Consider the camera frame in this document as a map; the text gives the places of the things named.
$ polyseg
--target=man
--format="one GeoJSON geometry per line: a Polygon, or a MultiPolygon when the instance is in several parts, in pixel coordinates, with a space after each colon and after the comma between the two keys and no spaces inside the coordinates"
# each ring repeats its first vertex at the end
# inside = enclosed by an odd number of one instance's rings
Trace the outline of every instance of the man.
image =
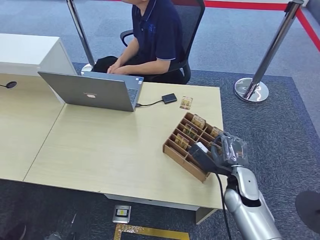
{"type": "Polygon", "coordinates": [[[184,54],[182,25],[171,0],[122,1],[133,5],[133,40],[119,58],[99,59],[92,71],[143,76],[146,82],[181,83],[183,76],[180,70],[168,72],[184,54]]]}

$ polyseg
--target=chrome stanchion post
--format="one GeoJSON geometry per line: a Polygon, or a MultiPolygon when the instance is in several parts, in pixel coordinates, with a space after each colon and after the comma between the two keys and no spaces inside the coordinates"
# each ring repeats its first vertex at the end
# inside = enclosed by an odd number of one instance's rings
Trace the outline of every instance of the chrome stanchion post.
{"type": "Polygon", "coordinates": [[[95,62],[94,60],[94,56],[92,55],[88,41],[87,40],[86,34],[82,27],[82,21],[80,21],[79,15],[78,14],[77,9],[74,3],[74,0],[66,0],[66,4],[68,5],[69,10],[72,18],[73,19],[74,24],[75,25],[76,30],[78,31],[78,37],[82,43],[83,48],[85,49],[85,55],[88,60],[88,64],[84,66],[81,71],[81,74],[83,75],[84,72],[90,72],[94,66],[95,62]]]}
{"type": "Polygon", "coordinates": [[[236,96],[248,103],[260,103],[267,99],[269,91],[261,79],[294,21],[297,11],[303,4],[303,0],[293,0],[287,5],[285,18],[253,78],[242,78],[234,85],[236,96]]]}

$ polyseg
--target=red floor stripe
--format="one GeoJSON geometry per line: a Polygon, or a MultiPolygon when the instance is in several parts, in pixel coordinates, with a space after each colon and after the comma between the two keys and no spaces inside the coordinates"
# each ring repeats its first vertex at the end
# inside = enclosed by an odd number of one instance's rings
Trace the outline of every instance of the red floor stripe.
{"type": "Polygon", "coordinates": [[[261,2],[238,2],[238,1],[205,1],[209,8],[226,9],[251,9],[251,10],[281,10],[286,8],[286,3],[261,3],[261,2]]]}
{"type": "Polygon", "coordinates": [[[312,29],[312,27],[308,22],[305,15],[299,9],[297,12],[297,18],[299,19],[300,23],[306,30],[306,32],[309,36],[309,38],[315,45],[315,47],[320,52],[320,39],[317,34],[312,29]]]}

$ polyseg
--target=white desk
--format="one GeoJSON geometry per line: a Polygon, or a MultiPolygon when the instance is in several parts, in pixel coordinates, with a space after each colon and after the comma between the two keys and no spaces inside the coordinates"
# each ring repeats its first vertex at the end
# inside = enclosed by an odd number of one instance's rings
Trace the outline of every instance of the white desk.
{"type": "Polygon", "coordinates": [[[60,37],[0,33],[0,74],[76,74],[60,37]]]}
{"type": "MultiPolygon", "coordinates": [[[[194,210],[200,223],[222,208],[217,179],[211,174],[202,183],[162,153],[162,144],[186,114],[179,108],[183,96],[193,98],[190,112],[223,129],[220,90],[146,82],[139,102],[170,93],[178,101],[133,113],[66,104],[25,181],[194,210]]],[[[226,178],[221,180],[226,189],[226,178]]]]}

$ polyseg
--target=desk surface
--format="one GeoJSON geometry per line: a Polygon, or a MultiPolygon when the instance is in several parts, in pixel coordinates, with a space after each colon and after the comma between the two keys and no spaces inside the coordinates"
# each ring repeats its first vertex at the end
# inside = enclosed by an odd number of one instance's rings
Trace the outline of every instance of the desk surface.
{"type": "Polygon", "coordinates": [[[57,36],[0,33],[0,63],[38,65],[58,40],[57,36]]]}
{"type": "Polygon", "coordinates": [[[0,178],[23,181],[63,108],[40,77],[0,74],[0,178]]]}
{"type": "MultiPolygon", "coordinates": [[[[219,184],[214,174],[201,183],[162,153],[162,144],[186,112],[180,108],[183,96],[193,98],[190,112],[222,129],[220,89],[146,82],[139,103],[153,103],[171,93],[175,93],[177,102],[133,113],[66,104],[25,181],[221,208],[219,184]]],[[[221,178],[225,189],[226,178],[221,178]]]]}

